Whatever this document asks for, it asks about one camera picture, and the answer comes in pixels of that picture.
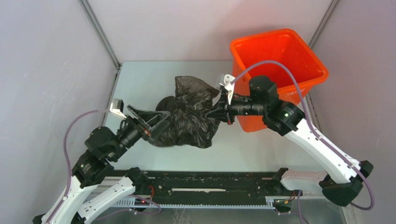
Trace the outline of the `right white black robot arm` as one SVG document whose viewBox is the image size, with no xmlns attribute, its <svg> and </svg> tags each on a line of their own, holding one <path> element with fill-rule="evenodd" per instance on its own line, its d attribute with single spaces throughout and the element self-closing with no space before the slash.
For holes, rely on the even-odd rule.
<svg viewBox="0 0 396 224">
<path fill-rule="evenodd" d="M 277 195 L 289 190 L 319 192 L 338 206 L 352 204 L 373 165 L 348 156 L 332 144 L 307 121 L 302 110 L 279 98 L 276 84 L 268 77 L 252 78 L 247 96 L 234 92 L 234 82 L 231 75 L 220 77 L 220 98 L 207 117 L 230 125 L 236 116 L 261 116 L 268 129 L 296 143 L 323 167 L 321 172 L 281 168 L 271 183 L 273 192 Z"/>
</svg>

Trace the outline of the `orange plastic trash bin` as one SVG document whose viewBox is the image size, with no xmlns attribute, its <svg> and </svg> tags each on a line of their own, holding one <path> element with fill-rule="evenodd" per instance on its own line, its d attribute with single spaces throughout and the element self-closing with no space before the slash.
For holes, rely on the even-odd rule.
<svg viewBox="0 0 396 224">
<path fill-rule="evenodd" d="M 230 51 L 233 55 L 234 77 L 255 63 L 277 61 L 292 73 L 303 96 L 313 86 L 328 78 L 327 68 L 292 29 L 278 29 L 234 39 L 230 43 Z M 300 103 L 297 90 L 287 72 L 271 63 L 260 65 L 241 77 L 235 84 L 234 92 L 248 96 L 249 80 L 260 75 L 267 76 L 276 84 L 280 99 L 296 105 Z"/>
</svg>

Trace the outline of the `black plastic trash bag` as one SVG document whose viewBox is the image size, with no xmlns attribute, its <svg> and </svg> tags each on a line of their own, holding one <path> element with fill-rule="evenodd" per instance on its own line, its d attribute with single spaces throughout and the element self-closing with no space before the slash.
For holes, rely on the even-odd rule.
<svg viewBox="0 0 396 224">
<path fill-rule="evenodd" d="M 156 147 L 189 145 L 209 148 L 220 121 L 206 117 L 219 90 L 192 76 L 175 77 L 175 95 L 163 98 L 157 111 L 168 111 L 169 126 L 150 141 Z"/>
</svg>

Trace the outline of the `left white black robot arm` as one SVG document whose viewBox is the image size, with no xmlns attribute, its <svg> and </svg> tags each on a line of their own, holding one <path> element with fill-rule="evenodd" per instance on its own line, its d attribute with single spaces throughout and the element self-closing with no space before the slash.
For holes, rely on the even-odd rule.
<svg viewBox="0 0 396 224">
<path fill-rule="evenodd" d="M 123 113 L 122 100 L 115 100 L 104 113 L 121 118 L 120 128 L 112 132 L 106 126 L 95 128 L 85 141 L 86 151 L 71 165 L 66 158 L 68 179 L 66 187 L 53 207 L 33 218 L 35 224 L 90 224 L 120 199 L 131 194 L 143 194 L 148 177 L 139 168 L 130 168 L 109 189 L 92 200 L 88 196 L 113 171 L 117 162 L 139 140 L 155 139 L 169 124 L 168 111 L 145 111 L 131 105 Z"/>
</svg>

